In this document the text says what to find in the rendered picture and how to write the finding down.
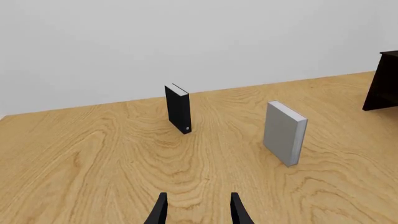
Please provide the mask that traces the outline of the black book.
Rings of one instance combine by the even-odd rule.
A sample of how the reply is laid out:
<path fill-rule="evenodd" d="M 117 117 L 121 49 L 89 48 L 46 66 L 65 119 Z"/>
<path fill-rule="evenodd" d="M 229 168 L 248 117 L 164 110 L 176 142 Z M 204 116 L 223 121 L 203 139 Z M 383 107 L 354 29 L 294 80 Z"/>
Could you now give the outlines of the black book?
<path fill-rule="evenodd" d="M 164 86 L 169 121 L 182 133 L 192 131 L 189 93 L 168 83 Z"/>

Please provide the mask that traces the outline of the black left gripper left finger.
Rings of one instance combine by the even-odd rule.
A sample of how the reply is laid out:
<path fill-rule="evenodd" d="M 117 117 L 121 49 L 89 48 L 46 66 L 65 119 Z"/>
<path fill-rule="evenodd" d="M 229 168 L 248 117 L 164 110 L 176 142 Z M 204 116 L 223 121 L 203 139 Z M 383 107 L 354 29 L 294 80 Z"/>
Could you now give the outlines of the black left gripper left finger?
<path fill-rule="evenodd" d="M 167 193 L 162 192 L 144 224 L 165 224 L 167 218 Z"/>

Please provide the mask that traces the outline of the grey book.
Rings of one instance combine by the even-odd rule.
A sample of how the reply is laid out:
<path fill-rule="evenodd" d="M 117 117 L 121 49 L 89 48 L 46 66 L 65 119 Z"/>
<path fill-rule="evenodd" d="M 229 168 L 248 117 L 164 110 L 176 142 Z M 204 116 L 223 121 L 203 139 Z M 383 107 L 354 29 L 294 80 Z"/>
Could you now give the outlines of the grey book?
<path fill-rule="evenodd" d="M 263 145 L 285 166 L 299 163 L 308 119 L 274 100 L 267 103 Z"/>

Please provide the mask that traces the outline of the dark wooden cabinet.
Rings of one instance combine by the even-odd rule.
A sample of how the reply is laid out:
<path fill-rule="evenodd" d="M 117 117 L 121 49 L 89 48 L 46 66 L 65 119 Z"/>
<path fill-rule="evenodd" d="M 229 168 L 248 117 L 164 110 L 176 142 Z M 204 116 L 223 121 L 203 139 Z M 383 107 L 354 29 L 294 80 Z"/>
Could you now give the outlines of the dark wooden cabinet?
<path fill-rule="evenodd" d="M 398 50 L 381 52 L 381 59 L 364 101 L 363 110 L 398 106 Z"/>

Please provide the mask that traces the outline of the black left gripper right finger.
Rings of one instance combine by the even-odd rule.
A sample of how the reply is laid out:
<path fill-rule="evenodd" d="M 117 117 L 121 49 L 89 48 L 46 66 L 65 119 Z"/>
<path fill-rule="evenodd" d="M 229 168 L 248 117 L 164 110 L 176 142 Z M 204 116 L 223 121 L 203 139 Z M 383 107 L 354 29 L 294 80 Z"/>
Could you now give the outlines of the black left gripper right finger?
<path fill-rule="evenodd" d="M 254 224 L 236 192 L 231 193 L 230 210 L 233 224 Z"/>

